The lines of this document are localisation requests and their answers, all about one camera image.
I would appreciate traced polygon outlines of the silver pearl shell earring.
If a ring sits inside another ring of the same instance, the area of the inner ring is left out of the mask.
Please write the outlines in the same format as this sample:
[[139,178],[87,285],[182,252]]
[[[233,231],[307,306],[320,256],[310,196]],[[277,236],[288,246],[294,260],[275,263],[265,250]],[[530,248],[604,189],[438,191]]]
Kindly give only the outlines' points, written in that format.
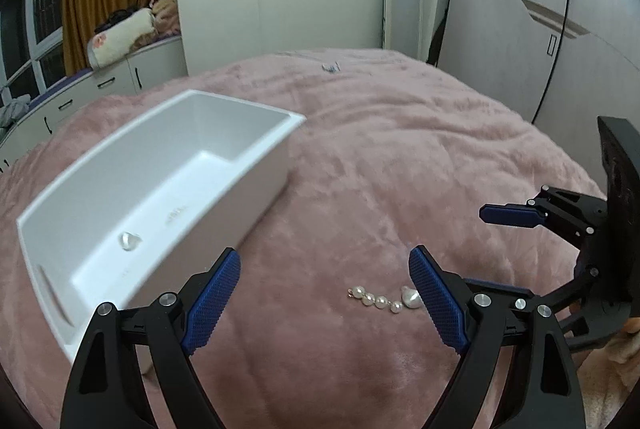
[[118,242],[120,248],[125,251],[132,251],[141,244],[141,237],[137,234],[122,232],[119,235]]

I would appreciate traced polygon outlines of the white plastic storage box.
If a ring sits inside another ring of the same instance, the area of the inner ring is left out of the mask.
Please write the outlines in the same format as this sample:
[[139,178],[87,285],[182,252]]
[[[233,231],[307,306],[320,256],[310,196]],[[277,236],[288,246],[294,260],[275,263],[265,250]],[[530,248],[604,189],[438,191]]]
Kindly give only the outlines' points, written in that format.
[[[50,331],[76,357],[96,307],[144,307],[238,247],[288,181],[296,112],[189,90],[59,174],[18,217]],[[141,244],[122,250],[122,232]]]

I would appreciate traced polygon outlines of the pink fuzzy bed blanket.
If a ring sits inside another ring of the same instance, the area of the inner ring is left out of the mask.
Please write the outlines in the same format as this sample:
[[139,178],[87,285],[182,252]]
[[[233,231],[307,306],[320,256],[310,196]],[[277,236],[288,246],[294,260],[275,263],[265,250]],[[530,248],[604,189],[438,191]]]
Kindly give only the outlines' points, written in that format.
[[347,297],[398,293],[424,245],[446,270],[548,293],[576,251],[549,231],[480,221],[543,185],[598,195],[518,114],[399,54],[324,50],[243,60],[81,108],[1,179],[1,363],[37,423],[58,425],[70,364],[32,291],[16,219],[108,134],[184,90],[298,112],[285,192],[240,248],[242,274],[193,364],[230,428],[417,428],[457,363],[423,311]]

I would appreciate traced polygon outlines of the grey curved wardrobe doors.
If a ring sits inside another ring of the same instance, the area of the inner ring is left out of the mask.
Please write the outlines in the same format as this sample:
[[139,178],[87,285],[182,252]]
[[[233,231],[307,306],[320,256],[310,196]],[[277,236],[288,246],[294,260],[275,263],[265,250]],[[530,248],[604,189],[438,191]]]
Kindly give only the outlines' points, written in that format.
[[449,0],[438,64],[603,183],[598,118],[639,119],[639,0]]

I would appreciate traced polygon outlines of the white window bench cabinet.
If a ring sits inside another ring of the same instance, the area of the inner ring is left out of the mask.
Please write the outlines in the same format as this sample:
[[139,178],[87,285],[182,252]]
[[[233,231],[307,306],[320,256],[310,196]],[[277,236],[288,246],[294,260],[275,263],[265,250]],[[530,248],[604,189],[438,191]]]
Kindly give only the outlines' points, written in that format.
[[186,75],[182,39],[160,40],[98,71],[54,86],[1,140],[1,171],[46,141],[81,107],[107,95],[136,95]]

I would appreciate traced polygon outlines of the grey folded clothes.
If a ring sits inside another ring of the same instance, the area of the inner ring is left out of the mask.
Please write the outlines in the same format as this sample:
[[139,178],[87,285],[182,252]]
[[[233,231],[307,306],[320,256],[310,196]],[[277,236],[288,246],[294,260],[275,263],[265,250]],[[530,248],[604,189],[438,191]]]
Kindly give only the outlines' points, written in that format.
[[18,120],[29,112],[32,98],[28,95],[21,95],[9,101],[0,112],[0,128],[9,130]]

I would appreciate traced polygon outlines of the rolled floral white blanket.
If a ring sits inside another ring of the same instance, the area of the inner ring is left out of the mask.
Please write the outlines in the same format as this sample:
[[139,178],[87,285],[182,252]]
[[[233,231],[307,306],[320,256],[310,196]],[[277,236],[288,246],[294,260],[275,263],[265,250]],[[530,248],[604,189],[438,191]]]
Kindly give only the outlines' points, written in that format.
[[93,70],[117,63],[157,35],[152,11],[145,7],[118,24],[98,32],[87,44],[87,57]]

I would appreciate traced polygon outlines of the brown plush toy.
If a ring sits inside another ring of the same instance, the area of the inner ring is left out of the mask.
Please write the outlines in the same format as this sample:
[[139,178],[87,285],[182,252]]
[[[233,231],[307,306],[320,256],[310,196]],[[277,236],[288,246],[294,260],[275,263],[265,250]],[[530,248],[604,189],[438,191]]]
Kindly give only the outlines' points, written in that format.
[[138,37],[132,49],[143,48],[153,42],[181,33],[177,0],[151,0],[154,31]]

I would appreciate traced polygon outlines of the large grid window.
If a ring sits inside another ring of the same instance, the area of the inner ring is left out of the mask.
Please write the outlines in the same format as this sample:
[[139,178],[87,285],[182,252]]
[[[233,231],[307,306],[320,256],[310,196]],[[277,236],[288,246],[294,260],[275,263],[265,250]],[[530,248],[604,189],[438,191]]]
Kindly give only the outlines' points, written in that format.
[[6,0],[1,7],[1,102],[31,100],[65,78],[62,0]]

